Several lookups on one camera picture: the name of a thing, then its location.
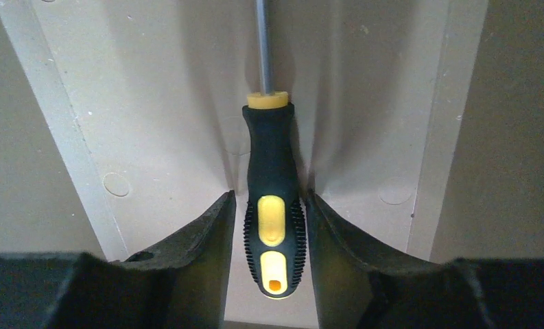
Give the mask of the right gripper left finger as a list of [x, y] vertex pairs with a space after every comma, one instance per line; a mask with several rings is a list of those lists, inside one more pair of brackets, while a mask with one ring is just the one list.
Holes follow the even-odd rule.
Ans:
[[0, 328], [220, 328], [236, 198], [123, 261], [0, 253]]

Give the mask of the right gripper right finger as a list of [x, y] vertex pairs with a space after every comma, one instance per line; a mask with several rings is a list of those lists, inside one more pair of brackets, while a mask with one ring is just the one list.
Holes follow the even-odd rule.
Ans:
[[321, 328], [544, 328], [544, 258], [410, 256], [306, 201]]

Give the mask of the black yellow screwdriver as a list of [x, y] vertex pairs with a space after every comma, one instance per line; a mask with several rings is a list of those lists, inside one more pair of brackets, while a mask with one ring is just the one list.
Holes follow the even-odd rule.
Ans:
[[268, 1], [256, 1], [260, 90], [242, 108], [250, 134], [243, 238], [260, 292], [282, 300], [300, 284], [307, 236], [290, 137], [295, 107], [274, 86], [268, 9]]

